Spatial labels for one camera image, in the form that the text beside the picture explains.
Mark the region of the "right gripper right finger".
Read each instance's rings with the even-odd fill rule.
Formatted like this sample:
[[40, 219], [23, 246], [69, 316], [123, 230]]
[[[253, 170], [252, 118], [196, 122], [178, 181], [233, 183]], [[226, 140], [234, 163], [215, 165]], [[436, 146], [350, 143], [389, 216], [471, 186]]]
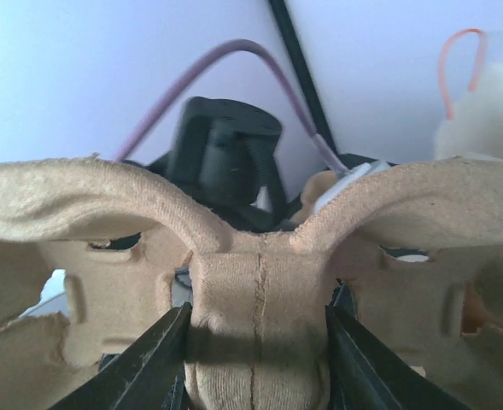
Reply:
[[467, 406], [413, 370], [356, 318], [354, 295], [339, 285], [325, 307], [330, 409], [465, 410]]

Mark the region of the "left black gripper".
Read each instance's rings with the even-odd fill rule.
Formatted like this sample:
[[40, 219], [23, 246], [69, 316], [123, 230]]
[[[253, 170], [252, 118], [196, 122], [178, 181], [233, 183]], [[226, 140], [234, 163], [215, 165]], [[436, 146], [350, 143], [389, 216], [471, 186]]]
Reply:
[[172, 148], [148, 169], [238, 230], [288, 231], [294, 225], [274, 158], [282, 131], [255, 106], [192, 97]]

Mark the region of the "brown pulp cup carrier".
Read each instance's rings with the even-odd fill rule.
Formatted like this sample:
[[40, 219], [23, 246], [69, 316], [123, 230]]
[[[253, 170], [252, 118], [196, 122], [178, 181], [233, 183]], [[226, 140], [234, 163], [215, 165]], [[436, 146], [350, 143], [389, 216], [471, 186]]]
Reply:
[[238, 231], [143, 169], [0, 164], [0, 409], [45, 409], [172, 305], [188, 266], [196, 409], [324, 409], [325, 306], [474, 409], [503, 409], [503, 162], [358, 179], [290, 232]]

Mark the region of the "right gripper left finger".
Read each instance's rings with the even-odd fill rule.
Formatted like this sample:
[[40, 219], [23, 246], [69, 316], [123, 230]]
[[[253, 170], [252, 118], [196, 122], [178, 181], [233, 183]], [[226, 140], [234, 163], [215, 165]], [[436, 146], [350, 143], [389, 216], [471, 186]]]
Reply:
[[54, 410], [187, 409], [184, 356], [191, 305], [174, 307]]

